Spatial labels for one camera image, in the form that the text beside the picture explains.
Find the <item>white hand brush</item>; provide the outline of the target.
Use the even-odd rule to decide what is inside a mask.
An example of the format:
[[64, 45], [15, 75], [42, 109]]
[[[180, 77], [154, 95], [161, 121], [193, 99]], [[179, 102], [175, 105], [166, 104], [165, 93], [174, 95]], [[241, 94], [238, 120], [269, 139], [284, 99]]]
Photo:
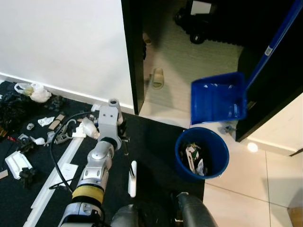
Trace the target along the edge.
[[128, 194], [131, 198], [135, 198], [137, 193], [138, 163], [136, 160], [132, 160], [132, 158], [129, 156], [130, 153], [128, 151], [128, 142], [128, 138], [123, 139], [124, 156], [128, 162]]

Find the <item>blue long-handled dustpan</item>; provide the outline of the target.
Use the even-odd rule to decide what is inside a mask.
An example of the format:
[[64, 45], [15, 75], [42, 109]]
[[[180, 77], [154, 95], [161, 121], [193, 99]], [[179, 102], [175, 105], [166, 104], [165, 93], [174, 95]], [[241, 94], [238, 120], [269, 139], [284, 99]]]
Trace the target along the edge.
[[248, 80], [245, 80], [244, 73], [233, 72], [191, 82], [191, 125], [242, 120], [247, 117], [248, 90], [274, 54], [302, 8], [303, 0], [294, 0]]

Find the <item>black floor mat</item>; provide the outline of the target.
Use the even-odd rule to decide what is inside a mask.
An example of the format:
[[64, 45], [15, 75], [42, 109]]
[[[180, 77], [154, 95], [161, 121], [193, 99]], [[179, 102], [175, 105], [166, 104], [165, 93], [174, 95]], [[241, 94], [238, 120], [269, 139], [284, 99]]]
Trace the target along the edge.
[[[26, 124], [37, 119], [56, 116], [52, 112], [36, 104], [28, 118], [15, 129], [13, 135], [24, 133], [36, 138], [47, 137], [47, 127], [38, 123], [32, 131], [26, 130]], [[187, 192], [203, 201], [204, 181], [190, 182], [182, 179], [175, 170], [175, 142], [184, 128], [152, 121], [132, 114], [124, 114], [127, 121], [127, 136], [129, 156], [138, 162], [137, 193], [131, 198], [127, 192], [128, 162], [122, 150], [115, 154], [112, 167], [109, 170], [109, 180], [104, 194], [102, 210], [106, 224], [110, 224], [115, 212], [123, 206], [134, 205], [138, 209], [139, 224], [142, 227], [175, 227], [174, 220], [169, 216], [171, 195]], [[71, 161], [78, 165], [76, 179], [81, 175], [87, 161], [87, 154], [95, 147], [97, 141], [85, 138], [78, 147]], [[49, 159], [48, 147], [36, 146], [26, 153], [26, 157], [36, 169], [33, 183], [24, 188], [21, 180], [13, 179], [9, 174], [0, 180], [0, 227], [23, 227], [32, 212], [34, 200], [43, 188], [54, 164]], [[63, 187], [52, 194], [35, 227], [58, 227], [63, 212], [71, 201], [71, 194]]]

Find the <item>white paper card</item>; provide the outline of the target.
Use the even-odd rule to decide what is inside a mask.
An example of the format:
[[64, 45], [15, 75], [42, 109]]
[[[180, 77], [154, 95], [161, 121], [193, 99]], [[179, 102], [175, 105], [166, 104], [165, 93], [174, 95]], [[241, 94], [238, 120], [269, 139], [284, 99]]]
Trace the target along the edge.
[[75, 164], [63, 164], [60, 166], [60, 171], [63, 175], [63, 178], [66, 181], [73, 180], [74, 175], [76, 174], [76, 171], [78, 169], [78, 165]]

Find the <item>rubbish heap in bucket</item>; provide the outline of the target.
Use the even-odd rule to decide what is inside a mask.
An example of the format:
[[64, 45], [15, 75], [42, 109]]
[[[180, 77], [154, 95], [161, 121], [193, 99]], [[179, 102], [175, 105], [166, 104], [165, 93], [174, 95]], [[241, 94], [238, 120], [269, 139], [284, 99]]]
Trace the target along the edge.
[[203, 158], [203, 149], [195, 143], [187, 143], [184, 153], [187, 158], [187, 166], [196, 175], [207, 175], [208, 169]]

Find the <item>white crumpled tissue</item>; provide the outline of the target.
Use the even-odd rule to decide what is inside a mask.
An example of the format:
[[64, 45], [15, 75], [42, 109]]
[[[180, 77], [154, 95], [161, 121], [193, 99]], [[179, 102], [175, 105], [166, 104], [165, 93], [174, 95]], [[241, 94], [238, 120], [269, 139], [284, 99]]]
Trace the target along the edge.
[[41, 127], [46, 127], [47, 125], [50, 125], [54, 121], [55, 117], [45, 117], [37, 120], [37, 123]]

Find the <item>grey robot left leg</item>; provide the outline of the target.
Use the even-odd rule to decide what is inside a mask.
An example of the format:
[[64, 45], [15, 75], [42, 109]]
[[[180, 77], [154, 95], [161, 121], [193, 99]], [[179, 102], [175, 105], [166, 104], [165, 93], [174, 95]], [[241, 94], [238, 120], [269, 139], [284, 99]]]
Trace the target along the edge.
[[112, 217], [111, 227], [139, 227], [139, 213], [136, 206], [130, 204], [121, 207]]

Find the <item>grey robot leg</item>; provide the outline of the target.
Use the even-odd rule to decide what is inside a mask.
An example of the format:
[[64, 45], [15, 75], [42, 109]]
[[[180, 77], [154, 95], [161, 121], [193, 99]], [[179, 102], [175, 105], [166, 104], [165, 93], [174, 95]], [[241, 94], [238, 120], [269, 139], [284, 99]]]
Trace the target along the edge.
[[139, 213], [136, 206], [130, 204], [121, 207], [112, 217], [111, 227], [139, 227]]
[[201, 199], [187, 192], [179, 193], [176, 198], [182, 216], [182, 227], [218, 227]]

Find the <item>blue plastic bucket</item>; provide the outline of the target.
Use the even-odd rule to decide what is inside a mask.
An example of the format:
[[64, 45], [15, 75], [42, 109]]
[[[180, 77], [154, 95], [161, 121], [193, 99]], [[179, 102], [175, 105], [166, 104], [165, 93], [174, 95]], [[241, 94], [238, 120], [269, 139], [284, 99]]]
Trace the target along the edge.
[[[201, 164], [207, 169], [207, 173], [199, 175], [190, 165], [183, 160], [187, 158], [184, 154], [185, 146], [194, 143], [201, 147]], [[226, 170], [230, 154], [225, 141], [213, 130], [202, 127], [194, 127], [184, 130], [175, 143], [175, 170], [184, 180], [200, 182], [206, 179], [214, 179]]]

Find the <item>metal door stop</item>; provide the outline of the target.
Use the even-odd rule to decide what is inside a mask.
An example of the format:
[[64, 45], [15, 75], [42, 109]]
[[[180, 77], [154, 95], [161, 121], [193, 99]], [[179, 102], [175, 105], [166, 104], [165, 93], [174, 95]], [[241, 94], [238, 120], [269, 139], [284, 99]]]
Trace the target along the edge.
[[235, 134], [237, 128], [237, 122], [221, 122], [220, 127], [218, 128], [221, 134]]

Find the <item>grey robot right leg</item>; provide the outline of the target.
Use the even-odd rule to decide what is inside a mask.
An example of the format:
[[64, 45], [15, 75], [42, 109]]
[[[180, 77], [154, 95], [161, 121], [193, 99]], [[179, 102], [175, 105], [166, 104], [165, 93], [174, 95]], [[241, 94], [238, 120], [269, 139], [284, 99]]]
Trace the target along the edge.
[[179, 193], [176, 198], [182, 216], [182, 227], [218, 227], [201, 199], [187, 192]]

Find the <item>white flat box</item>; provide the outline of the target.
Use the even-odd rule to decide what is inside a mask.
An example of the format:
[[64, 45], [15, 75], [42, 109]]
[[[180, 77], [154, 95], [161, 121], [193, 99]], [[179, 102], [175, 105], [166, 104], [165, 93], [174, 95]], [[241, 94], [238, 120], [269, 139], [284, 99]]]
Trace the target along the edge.
[[20, 151], [15, 151], [14, 153], [8, 155], [5, 158], [5, 161], [14, 179], [21, 179], [20, 173], [22, 172], [23, 168], [33, 168], [26, 156], [24, 156], [24, 154], [22, 154]]

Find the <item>black plastic bag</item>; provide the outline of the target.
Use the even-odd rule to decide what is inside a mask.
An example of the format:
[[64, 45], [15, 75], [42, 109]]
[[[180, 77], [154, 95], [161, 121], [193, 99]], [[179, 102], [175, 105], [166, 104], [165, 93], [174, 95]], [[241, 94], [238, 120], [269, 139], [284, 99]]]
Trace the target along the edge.
[[28, 118], [36, 104], [26, 95], [9, 91], [0, 98], [0, 138], [6, 137]]

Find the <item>black wheeled cart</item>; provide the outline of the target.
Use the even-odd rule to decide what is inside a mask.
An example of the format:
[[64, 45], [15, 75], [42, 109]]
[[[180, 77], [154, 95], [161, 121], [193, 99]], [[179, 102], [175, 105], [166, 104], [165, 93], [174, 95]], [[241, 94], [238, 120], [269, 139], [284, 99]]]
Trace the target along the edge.
[[174, 15], [175, 24], [189, 36], [193, 44], [215, 41], [243, 47], [238, 35], [238, 22], [233, 9], [221, 0], [187, 0]]

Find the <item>black door frame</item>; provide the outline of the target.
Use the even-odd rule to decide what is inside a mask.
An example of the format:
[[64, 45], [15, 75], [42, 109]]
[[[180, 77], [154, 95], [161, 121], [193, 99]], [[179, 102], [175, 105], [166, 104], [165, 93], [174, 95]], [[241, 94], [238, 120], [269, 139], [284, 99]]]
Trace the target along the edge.
[[121, 0], [128, 67], [134, 101], [139, 114], [145, 100], [142, 0]]

